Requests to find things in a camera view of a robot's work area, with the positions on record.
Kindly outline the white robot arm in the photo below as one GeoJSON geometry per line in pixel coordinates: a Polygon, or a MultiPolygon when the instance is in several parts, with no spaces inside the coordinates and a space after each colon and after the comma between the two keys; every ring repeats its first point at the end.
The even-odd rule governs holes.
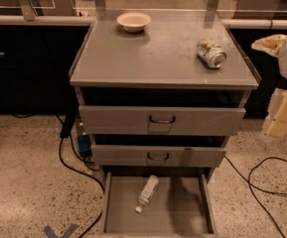
{"type": "MultiPolygon", "coordinates": [[[[287,79],[287,35],[262,38],[256,40],[251,47],[278,58],[280,75],[287,79]]],[[[287,90],[276,88],[271,95],[262,135],[269,140],[287,135],[287,90]]]]}

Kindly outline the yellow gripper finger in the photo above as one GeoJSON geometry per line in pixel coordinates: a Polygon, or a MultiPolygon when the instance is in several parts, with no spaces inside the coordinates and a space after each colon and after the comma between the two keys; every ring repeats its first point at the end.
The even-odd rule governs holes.
{"type": "Polygon", "coordinates": [[[262,131],[265,136],[271,138],[287,135],[287,90],[276,88],[271,95],[262,131]]]}
{"type": "Polygon", "coordinates": [[[256,51],[265,52],[277,58],[279,56],[280,50],[285,40],[286,40],[285,35],[276,34],[256,40],[251,45],[251,47],[256,51]]]}

